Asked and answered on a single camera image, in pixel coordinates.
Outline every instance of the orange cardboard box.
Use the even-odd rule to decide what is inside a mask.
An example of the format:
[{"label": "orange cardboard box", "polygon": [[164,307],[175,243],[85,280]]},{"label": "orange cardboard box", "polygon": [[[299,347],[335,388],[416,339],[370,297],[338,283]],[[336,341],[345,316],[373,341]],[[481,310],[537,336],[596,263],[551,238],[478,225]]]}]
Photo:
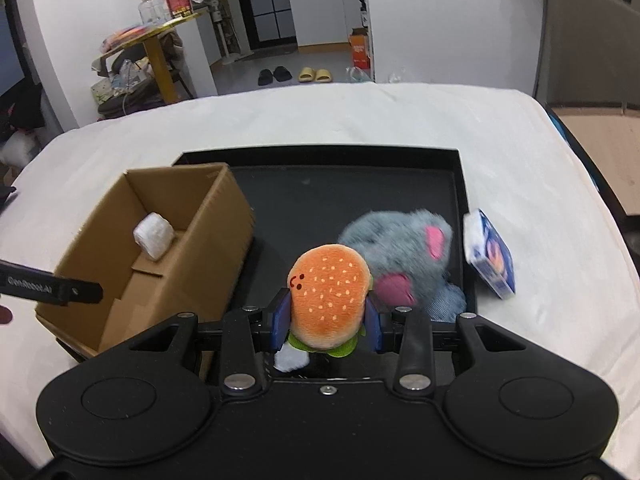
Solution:
[{"label": "orange cardboard box", "polygon": [[349,36],[349,44],[351,45],[351,57],[353,65],[357,68],[371,68],[369,60],[369,37],[366,28],[354,28],[353,33]]}]

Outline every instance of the hamburger plush toy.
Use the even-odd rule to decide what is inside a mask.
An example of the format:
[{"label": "hamburger plush toy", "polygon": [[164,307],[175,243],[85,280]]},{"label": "hamburger plush toy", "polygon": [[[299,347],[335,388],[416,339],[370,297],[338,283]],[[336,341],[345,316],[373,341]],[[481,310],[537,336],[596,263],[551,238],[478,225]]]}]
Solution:
[{"label": "hamburger plush toy", "polygon": [[299,257],[288,280],[289,344],[333,357],[353,352],[371,281],[363,257],[344,245],[316,247]]}]

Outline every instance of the black slippers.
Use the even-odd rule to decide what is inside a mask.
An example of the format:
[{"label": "black slippers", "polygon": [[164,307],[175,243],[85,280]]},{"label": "black slippers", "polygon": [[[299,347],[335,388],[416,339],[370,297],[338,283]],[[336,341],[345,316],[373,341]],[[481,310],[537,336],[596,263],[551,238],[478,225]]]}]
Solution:
[{"label": "black slippers", "polygon": [[288,81],[291,79],[291,72],[283,66],[277,66],[276,70],[273,71],[273,76],[278,82]]},{"label": "black slippers", "polygon": [[266,86],[273,83],[273,74],[271,70],[265,68],[264,70],[260,70],[260,75],[258,76],[258,86]]},{"label": "black slippers", "polygon": [[271,73],[271,70],[265,68],[264,70],[260,70],[260,75],[258,76],[258,86],[267,86],[273,83],[273,78],[276,78],[276,81],[283,82],[291,79],[291,72],[284,68],[283,66],[277,66]]}]

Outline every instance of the pink ear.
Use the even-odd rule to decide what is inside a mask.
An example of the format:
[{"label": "pink ear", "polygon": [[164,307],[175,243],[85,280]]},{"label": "pink ear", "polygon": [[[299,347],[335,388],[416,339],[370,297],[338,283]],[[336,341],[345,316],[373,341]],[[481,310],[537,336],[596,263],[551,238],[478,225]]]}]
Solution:
[{"label": "pink ear", "polygon": [[444,254],[444,233],[437,227],[427,226],[424,228],[424,240],[431,257],[434,260],[441,259]]}]

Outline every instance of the glass jar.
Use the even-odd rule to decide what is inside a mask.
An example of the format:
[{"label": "glass jar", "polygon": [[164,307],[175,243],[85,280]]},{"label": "glass jar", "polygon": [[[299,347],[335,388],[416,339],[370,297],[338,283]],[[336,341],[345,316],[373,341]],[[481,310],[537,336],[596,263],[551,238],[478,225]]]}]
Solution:
[{"label": "glass jar", "polygon": [[143,25],[162,25],[166,21],[164,0],[142,0],[138,12]]}]

